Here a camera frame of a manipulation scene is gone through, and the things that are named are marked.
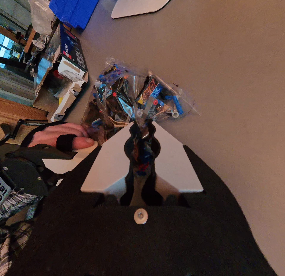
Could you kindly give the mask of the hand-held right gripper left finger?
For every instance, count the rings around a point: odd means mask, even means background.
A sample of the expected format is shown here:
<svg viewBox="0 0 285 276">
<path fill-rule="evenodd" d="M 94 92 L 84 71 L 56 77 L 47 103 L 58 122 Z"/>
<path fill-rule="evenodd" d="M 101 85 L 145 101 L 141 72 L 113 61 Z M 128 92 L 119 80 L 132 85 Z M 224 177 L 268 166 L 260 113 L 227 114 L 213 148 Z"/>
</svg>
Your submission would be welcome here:
<svg viewBox="0 0 285 276">
<path fill-rule="evenodd" d="M 133 122 L 103 143 L 81 187 L 82 192 L 114 195 L 118 200 L 126 193 L 125 177 L 129 172 L 130 161 L 124 145 L 131 137 L 132 125 Z"/>
</svg>

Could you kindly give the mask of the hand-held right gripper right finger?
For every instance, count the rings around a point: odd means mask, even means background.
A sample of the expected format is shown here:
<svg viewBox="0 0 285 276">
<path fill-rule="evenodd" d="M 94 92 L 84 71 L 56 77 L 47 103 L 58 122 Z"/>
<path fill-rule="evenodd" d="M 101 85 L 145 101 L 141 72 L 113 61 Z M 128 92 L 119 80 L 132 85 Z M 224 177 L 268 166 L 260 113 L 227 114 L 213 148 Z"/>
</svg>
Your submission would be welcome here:
<svg viewBox="0 0 285 276">
<path fill-rule="evenodd" d="M 155 122 L 148 125 L 151 138 L 150 174 L 142 187 L 149 206 L 161 206 L 169 195 L 201 193 L 202 184 L 181 142 Z"/>
</svg>

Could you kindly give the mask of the clear bag of toy bricks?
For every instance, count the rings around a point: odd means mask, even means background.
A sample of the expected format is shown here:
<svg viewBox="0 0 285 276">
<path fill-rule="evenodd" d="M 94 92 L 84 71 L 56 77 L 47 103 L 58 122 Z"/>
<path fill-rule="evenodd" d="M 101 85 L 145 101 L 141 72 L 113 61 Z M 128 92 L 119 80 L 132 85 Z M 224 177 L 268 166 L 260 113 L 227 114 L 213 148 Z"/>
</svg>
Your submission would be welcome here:
<svg viewBox="0 0 285 276">
<path fill-rule="evenodd" d="M 94 83 L 83 121 L 101 146 L 133 122 L 124 151 L 130 163 L 134 162 L 134 177 L 146 178 L 152 160 L 149 123 L 198 114 L 195 107 L 194 99 L 178 86 L 152 71 L 147 74 L 112 59 Z"/>
</svg>

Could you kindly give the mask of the black toy set box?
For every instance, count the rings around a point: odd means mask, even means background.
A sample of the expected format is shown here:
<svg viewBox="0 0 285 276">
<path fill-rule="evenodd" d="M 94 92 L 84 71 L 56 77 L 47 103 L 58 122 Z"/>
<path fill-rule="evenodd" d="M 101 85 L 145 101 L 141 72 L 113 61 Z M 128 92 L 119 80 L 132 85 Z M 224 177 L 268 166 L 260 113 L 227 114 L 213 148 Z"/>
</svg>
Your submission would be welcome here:
<svg viewBox="0 0 285 276">
<path fill-rule="evenodd" d="M 53 91 L 45 84 L 50 70 L 57 69 L 65 80 Z M 49 122 L 63 121 L 88 81 L 88 71 L 80 40 L 59 23 L 35 68 L 33 107 L 46 111 Z"/>
</svg>

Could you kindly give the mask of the person's left forearm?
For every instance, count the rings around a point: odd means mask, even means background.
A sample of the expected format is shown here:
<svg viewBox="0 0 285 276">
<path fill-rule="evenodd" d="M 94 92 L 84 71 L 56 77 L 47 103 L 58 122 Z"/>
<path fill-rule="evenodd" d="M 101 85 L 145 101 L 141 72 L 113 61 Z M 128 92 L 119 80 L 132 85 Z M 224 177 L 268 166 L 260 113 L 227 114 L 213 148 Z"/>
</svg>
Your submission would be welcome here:
<svg viewBox="0 0 285 276">
<path fill-rule="evenodd" d="M 38 203 L 42 198 L 42 196 L 30 195 L 27 193 L 20 194 L 13 190 L 0 205 L 1 227 L 6 224 L 9 218 L 13 217 L 24 208 Z"/>
</svg>

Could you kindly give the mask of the grey desk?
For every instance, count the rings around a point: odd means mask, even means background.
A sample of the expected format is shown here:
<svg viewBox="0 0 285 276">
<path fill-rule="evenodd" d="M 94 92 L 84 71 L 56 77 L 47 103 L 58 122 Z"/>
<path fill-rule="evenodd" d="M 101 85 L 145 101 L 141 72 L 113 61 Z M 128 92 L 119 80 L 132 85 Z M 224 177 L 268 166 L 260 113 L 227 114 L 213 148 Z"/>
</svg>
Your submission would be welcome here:
<svg viewBox="0 0 285 276">
<path fill-rule="evenodd" d="M 171 0 L 112 19 L 100 0 L 80 39 L 89 82 L 66 121 L 79 124 L 109 57 L 152 70 L 200 115 L 160 125 L 229 187 L 278 275 L 284 275 L 284 0 Z"/>
</svg>

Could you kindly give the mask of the person's left hand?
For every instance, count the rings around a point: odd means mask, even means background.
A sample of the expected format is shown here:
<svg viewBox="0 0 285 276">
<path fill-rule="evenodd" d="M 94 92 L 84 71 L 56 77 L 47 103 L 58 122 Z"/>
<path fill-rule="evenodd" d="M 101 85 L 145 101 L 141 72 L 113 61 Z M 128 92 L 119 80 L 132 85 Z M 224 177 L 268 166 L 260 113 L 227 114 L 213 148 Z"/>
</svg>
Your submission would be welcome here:
<svg viewBox="0 0 285 276">
<path fill-rule="evenodd" d="M 47 126 L 41 131 L 34 133 L 27 147 L 45 144 L 56 147 L 61 151 L 72 151 L 94 146 L 84 127 L 73 123 L 65 123 Z"/>
</svg>

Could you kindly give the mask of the person's plaid shirt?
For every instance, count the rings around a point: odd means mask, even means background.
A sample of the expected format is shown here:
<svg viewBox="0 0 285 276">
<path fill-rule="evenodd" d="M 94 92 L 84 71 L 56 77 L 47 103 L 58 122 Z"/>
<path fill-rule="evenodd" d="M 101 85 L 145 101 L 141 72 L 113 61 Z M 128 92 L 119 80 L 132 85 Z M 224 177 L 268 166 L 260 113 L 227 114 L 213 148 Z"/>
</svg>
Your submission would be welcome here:
<svg viewBox="0 0 285 276">
<path fill-rule="evenodd" d="M 7 274 L 12 263 L 26 246 L 34 222 L 18 222 L 0 229 L 0 275 Z"/>
</svg>

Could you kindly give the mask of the crumpled clear plastic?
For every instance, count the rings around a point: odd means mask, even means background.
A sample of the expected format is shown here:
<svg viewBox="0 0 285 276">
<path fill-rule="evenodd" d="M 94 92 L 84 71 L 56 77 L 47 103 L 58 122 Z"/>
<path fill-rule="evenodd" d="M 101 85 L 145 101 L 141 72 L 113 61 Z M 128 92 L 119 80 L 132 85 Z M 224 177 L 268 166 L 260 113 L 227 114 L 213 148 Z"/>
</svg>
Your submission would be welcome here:
<svg viewBox="0 0 285 276">
<path fill-rule="evenodd" d="M 40 35 L 48 36 L 52 32 L 51 22 L 55 14 L 49 7 L 49 0 L 28 0 L 30 4 L 31 24 Z"/>
</svg>

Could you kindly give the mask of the blue bin with white label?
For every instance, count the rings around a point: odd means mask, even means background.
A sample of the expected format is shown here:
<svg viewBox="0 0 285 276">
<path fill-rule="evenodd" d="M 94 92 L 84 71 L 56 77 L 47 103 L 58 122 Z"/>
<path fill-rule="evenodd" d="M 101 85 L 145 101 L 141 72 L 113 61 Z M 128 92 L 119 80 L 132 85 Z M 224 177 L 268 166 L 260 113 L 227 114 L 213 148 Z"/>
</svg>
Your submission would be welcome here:
<svg viewBox="0 0 285 276">
<path fill-rule="evenodd" d="M 65 25 L 83 31 L 99 0 L 50 0 L 49 7 Z"/>
</svg>

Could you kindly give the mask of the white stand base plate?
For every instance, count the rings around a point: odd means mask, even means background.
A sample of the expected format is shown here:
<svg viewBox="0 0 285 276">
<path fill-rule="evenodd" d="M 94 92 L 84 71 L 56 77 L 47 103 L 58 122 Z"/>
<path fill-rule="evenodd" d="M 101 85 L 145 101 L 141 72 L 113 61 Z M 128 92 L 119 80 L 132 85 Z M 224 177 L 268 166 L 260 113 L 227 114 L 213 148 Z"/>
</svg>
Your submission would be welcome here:
<svg viewBox="0 0 285 276">
<path fill-rule="evenodd" d="M 117 0 L 112 19 L 154 13 L 164 8 L 170 0 Z"/>
</svg>

